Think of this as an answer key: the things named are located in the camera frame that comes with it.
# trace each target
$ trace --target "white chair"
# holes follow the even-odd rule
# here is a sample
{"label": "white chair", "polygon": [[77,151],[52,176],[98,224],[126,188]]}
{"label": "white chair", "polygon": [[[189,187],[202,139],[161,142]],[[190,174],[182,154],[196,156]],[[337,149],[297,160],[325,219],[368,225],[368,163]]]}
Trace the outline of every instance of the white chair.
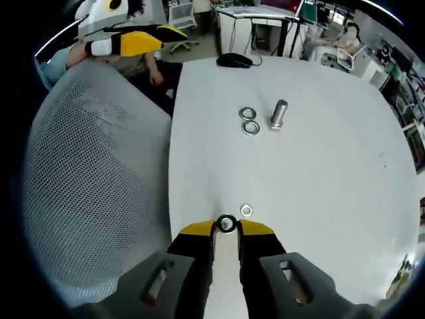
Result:
{"label": "white chair", "polygon": [[363,45],[355,54],[349,54],[347,51],[338,48],[337,50],[337,62],[343,68],[348,71],[354,70],[355,67],[355,59],[359,55],[361,51],[365,49],[366,45]]}
{"label": "white chair", "polygon": [[69,307],[99,302],[123,273],[171,243],[170,117],[107,64],[72,67],[31,128],[23,224]]}
{"label": "white chair", "polygon": [[[182,3],[180,5],[170,5],[168,24],[179,30],[192,29],[197,26],[193,13],[193,2]],[[198,45],[198,41],[182,41],[171,48],[170,53],[174,53],[179,47],[190,50],[189,45]]]}

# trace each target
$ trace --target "table surface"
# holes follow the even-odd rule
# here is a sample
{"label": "table surface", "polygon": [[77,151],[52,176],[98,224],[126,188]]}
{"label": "table surface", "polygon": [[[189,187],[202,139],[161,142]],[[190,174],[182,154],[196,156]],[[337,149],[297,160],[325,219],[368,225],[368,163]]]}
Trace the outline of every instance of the table surface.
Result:
{"label": "table surface", "polygon": [[[251,220],[331,275],[339,294],[376,304],[418,238],[416,172],[401,127],[355,76],[263,59],[249,69],[214,58],[183,66],[169,158],[172,236],[223,213],[241,218],[248,203]],[[281,98],[289,108],[272,132],[266,118]],[[257,136],[241,130],[245,106],[257,112]]]}

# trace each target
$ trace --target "black mouse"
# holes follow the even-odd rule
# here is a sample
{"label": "black mouse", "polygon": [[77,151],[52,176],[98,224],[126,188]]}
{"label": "black mouse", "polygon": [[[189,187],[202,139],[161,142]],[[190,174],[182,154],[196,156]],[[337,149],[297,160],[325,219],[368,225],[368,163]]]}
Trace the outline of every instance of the black mouse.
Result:
{"label": "black mouse", "polygon": [[237,53],[225,53],[217,59],[217,64],[228,68],[249,68],[252,60]]}

